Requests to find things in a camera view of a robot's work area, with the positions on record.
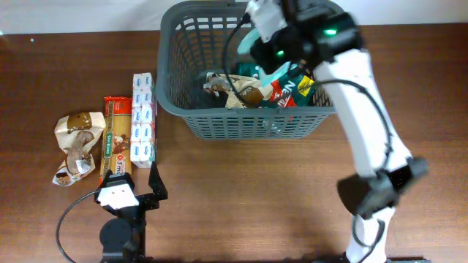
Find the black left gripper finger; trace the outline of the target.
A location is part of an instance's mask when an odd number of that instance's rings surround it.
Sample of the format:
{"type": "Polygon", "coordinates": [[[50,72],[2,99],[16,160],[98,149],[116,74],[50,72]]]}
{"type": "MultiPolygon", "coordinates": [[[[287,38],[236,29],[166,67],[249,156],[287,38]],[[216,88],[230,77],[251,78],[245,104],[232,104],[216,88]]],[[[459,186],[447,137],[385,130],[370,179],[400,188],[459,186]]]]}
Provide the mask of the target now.
{"type": "Polygon", "coordinates": [[[150,174],[148,178],[148,185],[153,191],[155,197],[161,201],[168,199],[167,189],[160,177],[159,170],[157,168],[156,162],[151,163],[150,174]]]}
{"type": "Polygon", "coordinates": [[[133,180],[131,175],[127,172],[124,174],[111,174],[111,172],[109,172],[103,179],[104,187],[120,186],[123,184],[128,184],[130,187],[133,187],[133,180]]]}

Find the white tissue multipack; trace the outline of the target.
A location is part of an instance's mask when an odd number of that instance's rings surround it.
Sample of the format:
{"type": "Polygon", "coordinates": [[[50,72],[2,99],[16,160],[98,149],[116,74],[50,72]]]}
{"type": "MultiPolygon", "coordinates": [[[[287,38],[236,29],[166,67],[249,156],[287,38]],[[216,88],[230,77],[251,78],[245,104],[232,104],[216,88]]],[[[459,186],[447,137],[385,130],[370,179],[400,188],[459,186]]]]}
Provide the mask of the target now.
{"type": "Polygon", "coordinates": [[[130,159],[138,168],[148,169],[156,161],[156,117],[153,76],[133,74],[130,159]]]}

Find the brown white snack bag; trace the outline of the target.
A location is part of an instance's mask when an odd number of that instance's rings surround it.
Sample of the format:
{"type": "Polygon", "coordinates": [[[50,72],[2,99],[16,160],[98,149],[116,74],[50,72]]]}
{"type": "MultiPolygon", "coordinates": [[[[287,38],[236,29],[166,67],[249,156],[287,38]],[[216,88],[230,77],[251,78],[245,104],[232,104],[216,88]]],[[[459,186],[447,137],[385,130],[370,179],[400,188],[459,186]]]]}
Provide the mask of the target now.
{"type": "Polygon", "coordinates": [[[66,158],[53,177],[54,184],[71,186],[94,171],[96,167],[90,151],[105,127],[101,112],[76,113],[58,120],[54,134],[66,158]]]}

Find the green Nescafe coffee bag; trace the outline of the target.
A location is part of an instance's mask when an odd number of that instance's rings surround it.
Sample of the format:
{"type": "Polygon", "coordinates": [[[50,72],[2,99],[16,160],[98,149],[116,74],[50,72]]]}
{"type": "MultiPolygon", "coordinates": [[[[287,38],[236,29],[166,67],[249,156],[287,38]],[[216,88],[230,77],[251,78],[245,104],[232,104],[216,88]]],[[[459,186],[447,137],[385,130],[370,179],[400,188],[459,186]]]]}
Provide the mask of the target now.
{"type": "Polygon", "coordinates": [[[268,102],[263,102],[260,107],[307,106],[315,91],[314,81],[305,75],[291,77],[286,74],[270,84],[273,86],[273,96],[268,102]]]}

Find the orange spaghetti packet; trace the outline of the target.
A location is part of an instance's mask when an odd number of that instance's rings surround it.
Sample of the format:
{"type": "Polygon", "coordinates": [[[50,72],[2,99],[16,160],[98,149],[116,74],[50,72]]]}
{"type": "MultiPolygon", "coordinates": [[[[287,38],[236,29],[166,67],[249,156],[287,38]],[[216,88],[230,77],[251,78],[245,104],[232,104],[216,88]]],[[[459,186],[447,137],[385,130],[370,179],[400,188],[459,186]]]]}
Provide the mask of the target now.
{"type": "Polygon", "coordinates": [[[110,170],[114,174],[132,174],[131,125],[132,99],[122,96],[105,97],[105,124],[102,133],[100,183],[110,170]]]}

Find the light teal wipes packet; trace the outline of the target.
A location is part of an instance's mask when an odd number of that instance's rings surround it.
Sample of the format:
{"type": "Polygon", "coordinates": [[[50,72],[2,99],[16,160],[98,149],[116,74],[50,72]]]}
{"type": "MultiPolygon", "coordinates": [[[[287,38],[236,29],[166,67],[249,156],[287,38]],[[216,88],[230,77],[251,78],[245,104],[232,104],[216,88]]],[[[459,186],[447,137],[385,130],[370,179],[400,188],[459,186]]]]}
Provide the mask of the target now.
{"type": "MultiPolygon", "coordinates": [[[[254,42],[260,38],[257,29],[252,29],[240,42],[238,46],[239,55],[247,55],[254,42]]],[[[297,67],[297,64],[286,62],[282,64],[274,73],[267,74],[263,68],[252,62],[238,62],[233,67],[233,73],[247,77],[253,77],[261,82],[262,86],[266,86],[280,77],[286,75],[289,70],[297,67]]]]}

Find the beige brown snack bag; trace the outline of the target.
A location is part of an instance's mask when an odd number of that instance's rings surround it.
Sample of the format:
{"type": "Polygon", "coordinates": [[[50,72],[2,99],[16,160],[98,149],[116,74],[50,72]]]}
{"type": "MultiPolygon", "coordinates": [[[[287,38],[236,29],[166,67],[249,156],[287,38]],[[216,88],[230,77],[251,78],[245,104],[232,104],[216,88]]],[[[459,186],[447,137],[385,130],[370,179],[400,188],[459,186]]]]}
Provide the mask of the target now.
{"type": "Polygon", "coordinates": [[[273,86],[262,86],[257,78],[215,72],[207,73],[203,90],[216,98],[227,95],[225,107],[228,109],[257,108],[273,96],[273,86]]]}

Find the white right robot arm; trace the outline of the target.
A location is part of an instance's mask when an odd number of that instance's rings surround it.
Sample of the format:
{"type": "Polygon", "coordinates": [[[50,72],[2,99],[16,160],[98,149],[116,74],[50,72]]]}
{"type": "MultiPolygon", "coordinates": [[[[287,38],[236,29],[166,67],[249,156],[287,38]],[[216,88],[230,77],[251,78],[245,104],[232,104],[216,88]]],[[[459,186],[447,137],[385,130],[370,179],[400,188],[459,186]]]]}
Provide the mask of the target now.
{"type": "Polygon", "coordinates": [[[268,73],[286,63],[331,99],[352,149],[356,173],[337,184],[351,213],[351,238],[335,262],[386,262],[388,227],[400,197],[428,171],[399,138],[380,96],[359,28],[329,1],[250,1],[259,33],[251,57],[268,73]]]}

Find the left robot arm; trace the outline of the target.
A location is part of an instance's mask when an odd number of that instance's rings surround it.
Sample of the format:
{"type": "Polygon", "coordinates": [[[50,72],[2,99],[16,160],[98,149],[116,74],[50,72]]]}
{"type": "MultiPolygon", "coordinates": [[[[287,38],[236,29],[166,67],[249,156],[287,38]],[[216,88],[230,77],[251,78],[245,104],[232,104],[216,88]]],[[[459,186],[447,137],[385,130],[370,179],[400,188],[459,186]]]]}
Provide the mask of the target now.
{"type": "Polygon", "coordinates": [[[103,262],[153,262],[146,255],[146,213],[159,208],[168,198],[156,162],[151,164],[148,185],[151,192],[136,195],[131,175],[108,171],[94,195],[94,201],[113,215],[99,233],[103,262]]]}

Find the grey plastic shopping basket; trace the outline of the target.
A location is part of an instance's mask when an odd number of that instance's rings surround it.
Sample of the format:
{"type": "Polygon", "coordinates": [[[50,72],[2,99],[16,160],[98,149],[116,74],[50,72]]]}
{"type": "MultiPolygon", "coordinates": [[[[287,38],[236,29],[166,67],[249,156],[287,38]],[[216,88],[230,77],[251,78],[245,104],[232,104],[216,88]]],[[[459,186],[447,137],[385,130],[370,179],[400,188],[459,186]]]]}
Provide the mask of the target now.
{"type": "Polygon", "coordinates": [[[236,1],[184,1],[162,17],[156,96],[161,106],[182,117],[204,140],[292,139],[306,137],[335,110],[315,88],[303,107],[229,110],[202,90],[208,72],[253,62],[237,47],[252,24],[233,32],[247,4],[236,1]]]}

